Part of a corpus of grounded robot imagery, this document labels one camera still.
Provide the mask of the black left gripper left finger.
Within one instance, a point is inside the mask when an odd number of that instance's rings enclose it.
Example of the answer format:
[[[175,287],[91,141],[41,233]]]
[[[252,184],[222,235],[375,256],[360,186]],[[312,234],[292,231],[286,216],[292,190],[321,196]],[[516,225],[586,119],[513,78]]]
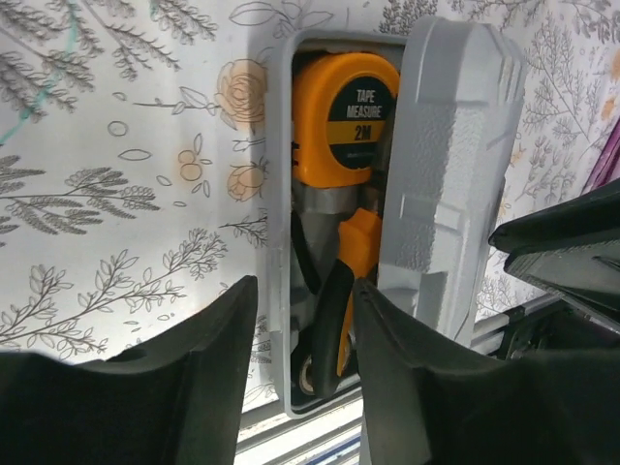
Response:
[[[1,356],[5,464],[231,464],[258,311],[245,276],[109,360]]]

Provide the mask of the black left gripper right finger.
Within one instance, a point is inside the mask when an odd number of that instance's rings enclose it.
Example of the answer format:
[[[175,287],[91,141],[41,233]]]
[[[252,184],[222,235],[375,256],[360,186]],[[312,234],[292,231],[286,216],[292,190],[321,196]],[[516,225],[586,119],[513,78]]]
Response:
[[[353,287],[358,365],[385,333],[415,375],[425,449],[385,427],[375,464],[615,464],[619,460],[619,337],[570,314],[551,344],[513,359],[479,354],[407,315],[365,280]],[[366,373],[359,365],[360,377]]]

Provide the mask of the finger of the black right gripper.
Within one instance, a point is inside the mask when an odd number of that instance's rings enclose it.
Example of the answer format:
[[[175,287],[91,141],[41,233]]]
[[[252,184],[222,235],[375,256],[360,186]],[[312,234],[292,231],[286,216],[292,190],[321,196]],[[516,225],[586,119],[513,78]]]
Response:
[[[499,226],[509,275],[550,293],[619,298],[619,181]]]

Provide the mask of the black electrical tape roll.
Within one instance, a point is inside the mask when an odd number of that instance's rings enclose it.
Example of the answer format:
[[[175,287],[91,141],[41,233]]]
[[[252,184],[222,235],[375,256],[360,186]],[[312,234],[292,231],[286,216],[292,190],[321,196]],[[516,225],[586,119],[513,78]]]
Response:
[[[306,355],[301,359],[297,376],[298,387],[304,395],[313,396],[312,358]]]

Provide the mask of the grey plastic tool case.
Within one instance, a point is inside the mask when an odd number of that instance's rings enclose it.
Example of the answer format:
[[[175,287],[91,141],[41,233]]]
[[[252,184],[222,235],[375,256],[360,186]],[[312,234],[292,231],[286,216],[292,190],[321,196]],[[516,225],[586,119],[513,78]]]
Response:
[[[274,159],[267,219],[266,312],[278,388],[291,369],[297,332],[311,356],[319,294],[307,289],[292,244],[293,87],[326,53],[368,52],[399,74],[395,106],[382,131],[370,179],[356,204],[382,219],[379,260],[367,277],[402,310],[461,344],[472,338],[476,297],[524,103],[521,48],[495,26],[426,16],[408,37],[306,30],[272,53],[265,95],[266,149]],[[323,284],[339,247],[338,226],[353,213],[300,214]],[[343,382],[357,376],[349,329]]]

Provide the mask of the orange black pliers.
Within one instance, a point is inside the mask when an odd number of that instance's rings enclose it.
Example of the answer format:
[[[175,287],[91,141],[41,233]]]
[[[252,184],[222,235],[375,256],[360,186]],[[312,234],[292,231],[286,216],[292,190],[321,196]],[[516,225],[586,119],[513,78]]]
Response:
[[[319,294],[311,342],[312,382],[319,398],[329,398],[340,383],[351,349],[353,284],[378,264],[381,233],[382,219],[365,208],[338,226],[338,253]]]

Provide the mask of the orange tape measure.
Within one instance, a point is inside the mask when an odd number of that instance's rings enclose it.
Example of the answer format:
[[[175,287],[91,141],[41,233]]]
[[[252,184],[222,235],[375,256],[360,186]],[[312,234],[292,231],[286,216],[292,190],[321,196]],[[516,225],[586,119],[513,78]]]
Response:
[[[300,214],[316,202],[316,211],[323,215],[353,213],[363,226],[379,228],[376,210],[357,205],[357,189],[371,177],[398,87],[396,68],[368,52],[326,53],[294,79],[292,244],[312,294],[320,291],[322,279]]]

